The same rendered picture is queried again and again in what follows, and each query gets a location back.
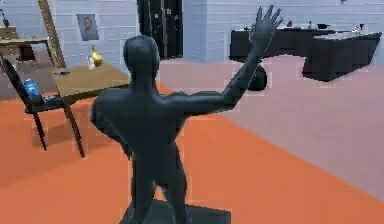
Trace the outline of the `brown wooden table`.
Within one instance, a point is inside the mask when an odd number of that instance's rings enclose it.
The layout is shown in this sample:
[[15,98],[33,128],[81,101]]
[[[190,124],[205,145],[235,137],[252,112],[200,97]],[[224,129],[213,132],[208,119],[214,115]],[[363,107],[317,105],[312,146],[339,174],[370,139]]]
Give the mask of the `brown wooden table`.
[[[55,75],[54,73],[58,71],[69,71],[70,74]],[[85,152],[80,131],[71,110],[71,102],[95,97],[107,88],[127,87],[130,77],[108,63],[102,64],[94,70],[90,70],[86,65],[56,69],[52,73],[52,77],[57,91],[64,101],[64,113],[71,124],[79,153],[84,158]]]

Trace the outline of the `black kitchen counter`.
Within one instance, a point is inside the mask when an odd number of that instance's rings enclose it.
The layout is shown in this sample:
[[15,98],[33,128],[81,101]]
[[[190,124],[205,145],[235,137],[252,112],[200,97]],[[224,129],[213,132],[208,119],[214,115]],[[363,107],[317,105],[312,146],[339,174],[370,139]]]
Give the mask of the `black kitchen counter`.
[[[278,29],[263,57],[279,55],[305,57],[315,36],[334,34],[334,30],[284,28]],[[244,62],[252,48],[249,32],[232,30],[229,58],[233,61]]]

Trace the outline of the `golden vase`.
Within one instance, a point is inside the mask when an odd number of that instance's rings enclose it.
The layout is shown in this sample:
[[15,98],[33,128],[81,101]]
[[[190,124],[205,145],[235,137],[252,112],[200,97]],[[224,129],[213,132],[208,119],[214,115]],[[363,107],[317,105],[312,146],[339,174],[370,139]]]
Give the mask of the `golden vase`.
[[91,46],[91,56],[96,67],[99,67],[103,63],[102,56],[96,51],[95,46]]

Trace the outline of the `framed portrait picture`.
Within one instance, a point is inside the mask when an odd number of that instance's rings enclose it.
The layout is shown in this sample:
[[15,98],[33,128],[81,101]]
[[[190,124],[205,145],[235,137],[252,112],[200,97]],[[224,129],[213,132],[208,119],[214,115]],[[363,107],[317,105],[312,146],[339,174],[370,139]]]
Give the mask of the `framed portrait picture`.
[[96,17],[94,14],[77,14],[77,21],[82,41],[99,39]]

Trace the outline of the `black round bin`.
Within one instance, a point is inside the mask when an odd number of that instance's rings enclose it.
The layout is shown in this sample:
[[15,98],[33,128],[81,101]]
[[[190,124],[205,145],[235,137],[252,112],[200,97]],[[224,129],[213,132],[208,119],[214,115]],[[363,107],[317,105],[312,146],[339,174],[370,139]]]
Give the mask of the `black round bin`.
[[267,86],[267,73],[263,66],[258,65],[248,86],[249,91],[263,91]]

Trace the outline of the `dark grey human figure statue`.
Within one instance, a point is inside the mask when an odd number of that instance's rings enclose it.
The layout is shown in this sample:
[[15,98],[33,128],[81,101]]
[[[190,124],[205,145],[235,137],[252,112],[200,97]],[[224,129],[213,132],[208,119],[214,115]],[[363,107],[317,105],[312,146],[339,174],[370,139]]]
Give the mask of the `dark grey human figure statue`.
[[281,22],[280,11],[273,6],[257,13],[249,32],[252,49],[221,92],[161,94],[156,86],[160,57],[155,40],[138,35],[125,41],[123,58],[131,81],[126,88],[100,92],[92,104],[90,122],[119,143],[132,161],[133,213],[128,224],[144,224],[157,188],[162,189],[173,209],[174,224],[192,224],[176,138],[188,118],[231,110],[237,105]]

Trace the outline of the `wooden desk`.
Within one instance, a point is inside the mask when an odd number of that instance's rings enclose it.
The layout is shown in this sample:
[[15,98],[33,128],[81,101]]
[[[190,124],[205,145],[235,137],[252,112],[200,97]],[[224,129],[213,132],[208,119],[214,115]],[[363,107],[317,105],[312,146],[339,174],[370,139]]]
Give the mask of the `wooden desk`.
[[46,46],[51,64],[54,64],[47,38],[30,37],[22,39],[18,36],[15,26],[0,26],[0,66],[2,66],[3,58],[9,55],[17,55],[18,65],[28,61],[31,65],[39,66],[32,49],[35,44],[44,44]]

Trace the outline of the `blue box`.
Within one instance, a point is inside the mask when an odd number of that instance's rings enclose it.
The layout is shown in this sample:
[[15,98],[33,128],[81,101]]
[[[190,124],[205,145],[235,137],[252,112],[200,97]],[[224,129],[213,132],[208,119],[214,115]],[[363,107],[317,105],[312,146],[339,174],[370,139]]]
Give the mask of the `blue box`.
[[23,82],[24,88],[27,91],[27,94],[31,99],[36,99],[41,97],[41,92],[38,88],[37,83],[32,79],[27,79]]

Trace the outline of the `black kitchen island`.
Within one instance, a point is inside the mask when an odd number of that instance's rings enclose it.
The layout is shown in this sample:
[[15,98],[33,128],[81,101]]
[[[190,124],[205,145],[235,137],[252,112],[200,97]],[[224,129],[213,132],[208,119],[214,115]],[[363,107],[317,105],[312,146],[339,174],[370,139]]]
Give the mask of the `black kitchen island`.
[[307,53],[302,75],[330,82],[369,65],[382,33],[352,32],[316,36]]

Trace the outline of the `black chair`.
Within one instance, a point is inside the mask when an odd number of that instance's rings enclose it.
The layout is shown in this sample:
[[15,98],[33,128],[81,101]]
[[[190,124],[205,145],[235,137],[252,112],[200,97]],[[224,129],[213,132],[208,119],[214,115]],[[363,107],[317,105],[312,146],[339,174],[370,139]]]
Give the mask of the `black chair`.
[[43,96],[41,94],[40,98],[31,99],[24,88],[24,81],[20,79],[19,74],[8,59],[3,58],[2,66],[13,88],[24,103],[25,113],[33,116],[43,149],[47,150],[45,133],[39,118],[39,113],[63,108],[64,102],[62,97],[59,94],[49,96]]

